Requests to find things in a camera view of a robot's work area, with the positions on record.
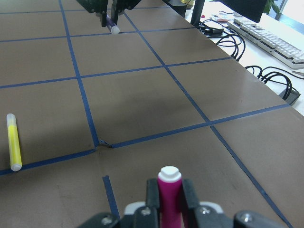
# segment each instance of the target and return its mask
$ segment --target silver bolt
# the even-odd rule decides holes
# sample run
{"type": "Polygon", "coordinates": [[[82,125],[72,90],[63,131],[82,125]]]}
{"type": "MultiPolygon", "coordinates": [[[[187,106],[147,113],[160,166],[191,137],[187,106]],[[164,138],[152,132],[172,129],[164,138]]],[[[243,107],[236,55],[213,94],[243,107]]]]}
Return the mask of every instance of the silver bolt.
{"type": "Polygon", "coordinates": [[[150,215],[151,210],[150,210],[150,208],[144,208],[144,209],[141,210],[141,213],[142,213],[143,216],[150,215]]]}
{"type": "Polygon", "coordinates": [[[253,220],[252,215],[250,215],[248,213],[242,214],[241,219],[244,222],[252,222],[252,220],[253,220]]]}
{"type": "Polygon", "coordinates": [[[206,207],[202,207],[201,209],[200,209],[200,211],[201,211],[201,213],[203,214],[203,215],[206,215],[206,214],[210,214],[210,210],[208,209],[208,208],[206,208],[206,207]]]}
{"type": "Polygon", "coordinates": [[[111,224],[113,222],[112,220],[112,217],[111,216],[107,216],[107,217],[104,217],[102,220],[101,220],[101,223],[103,225],[108,225],[108,224],[111,224]]]}

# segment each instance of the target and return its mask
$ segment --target yellow tube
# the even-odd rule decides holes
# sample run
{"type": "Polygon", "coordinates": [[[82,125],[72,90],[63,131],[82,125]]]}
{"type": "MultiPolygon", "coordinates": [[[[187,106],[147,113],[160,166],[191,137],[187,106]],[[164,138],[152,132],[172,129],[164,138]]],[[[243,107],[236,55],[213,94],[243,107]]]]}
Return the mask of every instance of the yellow tube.
{"type": "Polygon", "coordinates": [[[9,157],[10,157],[10,168],[13,171],[19,171],[22,167],[20,146],[18,138],[18,130],[16,124],[16,117],[14,114],[8,114],[6,116],[9,134],[9,157]]]}

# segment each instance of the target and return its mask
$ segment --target white keyboard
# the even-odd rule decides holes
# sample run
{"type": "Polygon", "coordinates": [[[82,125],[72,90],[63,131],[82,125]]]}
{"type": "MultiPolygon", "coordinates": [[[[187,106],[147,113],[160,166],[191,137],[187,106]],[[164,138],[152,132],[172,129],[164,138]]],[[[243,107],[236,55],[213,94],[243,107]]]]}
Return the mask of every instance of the white keyboard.
{"type": "Polygon", "coordinates": [[[247,18],[227,22],[229,28],[246,37],[260,48],[273,55],[292,69],[304,68],[304,51],[295,48],[273,33],[266,31],[259,24],[247,18]]]}

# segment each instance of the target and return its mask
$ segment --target purple tube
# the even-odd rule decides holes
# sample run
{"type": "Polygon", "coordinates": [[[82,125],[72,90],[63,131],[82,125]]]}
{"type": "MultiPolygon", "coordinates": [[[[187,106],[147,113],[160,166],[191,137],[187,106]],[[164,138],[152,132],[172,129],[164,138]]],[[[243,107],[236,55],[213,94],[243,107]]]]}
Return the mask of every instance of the purple tube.
{"type": "Polygon", "coordinates": [[[161,228],[181,228],[181,173],[174,166],[165,166],[158,174],[161,203],[161,228]]]}
{"type": "Polygon", "coordinates": [[[118,34],[120,32],[118,26],[111,20],[108,15],[106,15],[106,26],[112,34],[118,34]]]}

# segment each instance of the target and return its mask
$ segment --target computer monitor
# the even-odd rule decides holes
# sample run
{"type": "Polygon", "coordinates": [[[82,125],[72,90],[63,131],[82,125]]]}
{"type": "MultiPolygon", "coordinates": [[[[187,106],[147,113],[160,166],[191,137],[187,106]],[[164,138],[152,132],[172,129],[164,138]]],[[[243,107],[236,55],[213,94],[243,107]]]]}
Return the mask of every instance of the computer monitor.
{"type": "MultiPolygon", "coordinates": [[[[264,11],[267,0],[217,0],[231,8],[236,13],[254,21],[259,22],[264,11]]],[[[196,0],[193,8],[191,24],[198,26],[205,0],[196,0]]]]}

